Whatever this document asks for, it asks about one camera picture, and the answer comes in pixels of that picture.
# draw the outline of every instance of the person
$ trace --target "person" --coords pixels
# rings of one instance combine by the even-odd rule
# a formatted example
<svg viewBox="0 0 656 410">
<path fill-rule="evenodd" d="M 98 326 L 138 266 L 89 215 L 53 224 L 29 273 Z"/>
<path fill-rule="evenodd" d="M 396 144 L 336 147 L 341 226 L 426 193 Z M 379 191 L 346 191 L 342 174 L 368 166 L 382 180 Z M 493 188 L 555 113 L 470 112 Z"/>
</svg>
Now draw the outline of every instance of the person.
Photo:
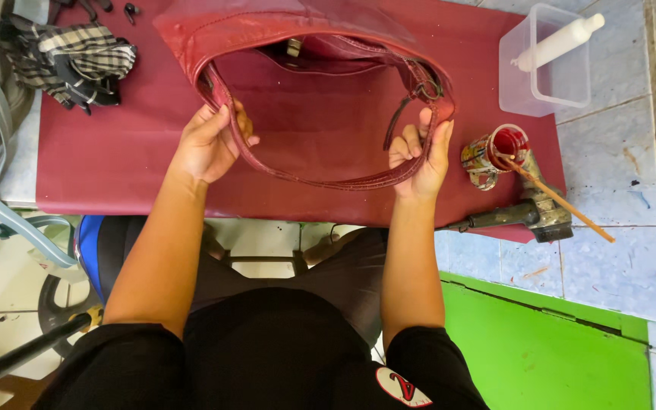
<svg viewBox="0 0 656 410">
<path fill-rule="evenodd" d="M 235 112 L 258 144 L 239 101 Z M 239 156 L 230 113 L 199 109 L 148 218 L 114 217 L 129 233 L 113 236 L 131 239 L 104 247 L 120 246 L 122 267 L 103 290 L 103 325 L 33 408 L 487 408 L 444 329 L 434 207 L 453 123 L 428 136 L 431 116 L 425 108 L 391 144 L 394 168 L 432 140 L 429 159 L 394 186 L 389 229 L 321 240 L 296 277 L 248 279 L 219 261 L 203 225 L 209 185 Z M 369 353 L 381 331 L 386 365 Z"/>
</svg>

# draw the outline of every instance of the handbag handle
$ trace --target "handbag handle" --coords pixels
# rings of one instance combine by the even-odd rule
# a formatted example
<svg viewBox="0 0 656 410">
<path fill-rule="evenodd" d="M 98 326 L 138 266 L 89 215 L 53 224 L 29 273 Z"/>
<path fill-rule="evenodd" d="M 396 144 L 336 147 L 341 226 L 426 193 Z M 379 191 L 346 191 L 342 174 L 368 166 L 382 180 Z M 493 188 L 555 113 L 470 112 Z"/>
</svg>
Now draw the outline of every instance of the handbag handle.
<svg viewBox="0 0 656 410">
<path fill-rule="evenodd" d="M 389 123 L 388 130 L 386 133 L 386 138 L 384 139 L 383 149 L 388 150 L 391 145 L 391 140 L 393 139 L 394 126 L 401 115 L 404 107 L 409 104 L 415 98 L 420 98 L 424 101 L 429 108 L 432 110 L 432 119 L 429 121 L 429 134 L 433 135 L 434 131 L 437 129 L 437 125 L 440 119 L 440 107 L 442 104 L 447 104 L 445 101 L 441 101 L 440 98 L 442 95 L 442 87 L 439 85 L 440 81 L 435 80 L 434 77 L 417 61 L 407 60 L 403 58 L 396 57 L 393 60 L 390 60 L 389 63 L 394 65 L 399 73 L 404 79 L 405 86 L 409 90 L 409 94 L 402 99 L 399 108 L 396 110 L 394 116 Z M 237 144 L 237 148 L 240 151 L 242 157 L 257 171 L 267 173 L 273 177 L 278 177 L 282 180 L 292 181 L 292 182 L 302 182 L 304 184 L 313 185 L 321 188 L 332 188 L 343 191 L 368 191 L 378 188 L 384 188 L 398 184 L 411 176 L 413 176 L 419 168 L 424 164 L 424 161 L 429 157 L 429 150 L 432 145 L 432 139 L 427 138 L 422 147 L 422 155 L 413 158 L 409 161 L 405 161 L 401 165 L 397 166 L 394 169 L 390 169 L 385 172 L 375 173 L 369 175 L 368 177 L 356 178 L 353 180 L 343 180 L 343 181 L 314 181 L 306 180 L 300 177 L 281 171 L 279 169 L 273 169 L 269 166 L 262 163 L 258 160 L 250 151 L 246 142 L 242 138 L 242 133 L 240 131 L 239 125 L 237 124 L 237 119 L 235 115 L 235 106 L 234 99 L 232 94 L 229 91 L 229 88 L 224 83 L 224 80 L 219 75 L 214 61 L 209 62 L 205 68 L 205 74 L 210 82 L 210 89 L 206 89 L 205 85 L 202 82 L 197 83 L 197 87 L 201 92 L 202 96 L 205 96 L 205 100 L 208 104 L 212 104 L 213 109 L 219 109 L 216 101 L 225 101 L 225 104 L 232 112 L 230 129 L 232 130 L 232 137 Z M 211 94 L 216 101 L 210 101 L 206 96 Z"/>
</svg>

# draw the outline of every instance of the checkered fabric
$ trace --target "checkered fabric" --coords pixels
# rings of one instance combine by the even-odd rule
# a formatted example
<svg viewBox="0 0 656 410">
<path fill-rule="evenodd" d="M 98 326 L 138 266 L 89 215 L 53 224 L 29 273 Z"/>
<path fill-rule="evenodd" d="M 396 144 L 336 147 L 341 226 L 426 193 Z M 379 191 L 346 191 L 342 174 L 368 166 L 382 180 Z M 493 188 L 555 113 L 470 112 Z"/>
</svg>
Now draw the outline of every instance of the checkered fabric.
<svg viewBox="0 0 656 410">
<path fill-rule="evenodd" d="M 41 88 L 68 109 L 77 104 L 117 105 L 117 80 L 136 61 L 136 46 L 115 38 L 98 23 L 69 27 L 40 25 L 8 14 L 0 28 L 1 47 L 14 66 L 14 78 Z"/>
</svg>

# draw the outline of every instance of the green door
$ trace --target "green door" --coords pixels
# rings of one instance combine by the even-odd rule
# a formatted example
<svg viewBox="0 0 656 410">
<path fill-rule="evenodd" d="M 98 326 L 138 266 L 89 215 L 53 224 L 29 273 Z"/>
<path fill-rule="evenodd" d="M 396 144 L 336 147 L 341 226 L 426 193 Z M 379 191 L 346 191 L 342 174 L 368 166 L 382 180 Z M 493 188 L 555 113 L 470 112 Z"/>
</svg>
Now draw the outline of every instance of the green door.
<svg viewBox="0 0 656 410">
<path fill-rule="evenodd" d="M 645 343 L 461 284 L 442 286 L 447 333 L 493 410 L 651 409 Z"/>
</svg>

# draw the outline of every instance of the red leather handbag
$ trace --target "red leather handbag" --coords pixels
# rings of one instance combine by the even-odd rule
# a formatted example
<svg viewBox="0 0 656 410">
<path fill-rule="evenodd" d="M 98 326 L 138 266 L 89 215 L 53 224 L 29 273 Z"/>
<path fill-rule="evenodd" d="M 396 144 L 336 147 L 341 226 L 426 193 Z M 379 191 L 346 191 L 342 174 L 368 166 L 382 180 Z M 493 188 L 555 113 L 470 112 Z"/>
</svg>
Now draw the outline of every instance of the red leather handbag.
<svg viewBox="0 0 656 410">
<path fill-rule="evenodd" d="M 388 124 L 384 150 L 391 144 L 394 125 L 401 111 L 412 100 L 419 98 L 432 109 L 429 135 L 433 135 L 437 125 L 450 119 L 455 111 L 447 73 L 422 52 L 404 27 L 383 14 L 371 1 L 181 0 L 157 17 L 154 24 L 189 81 L 206 104 L 215 110 L 226 104 L 234 112 L 234 104 L 214 58 L 251 50 L 295 75 L 348 76 L 380 67 L 396 67 L 407 96 L 401 100 Z M 319 101 L 314 109 L 322 109 Z M 289 114 L 275 112 L 274 115 Z M 429 155 L 432 141 L 426 139 L 421 157 L 390 171 L 353 180 L 314 181 L 272 169 L 260 162 L 240 137 L 234 115 L 231 127 L 242 157 L 255 169 L 283 180 L 347 191 L 383 188 L 411 177 Z"/>
</svg>

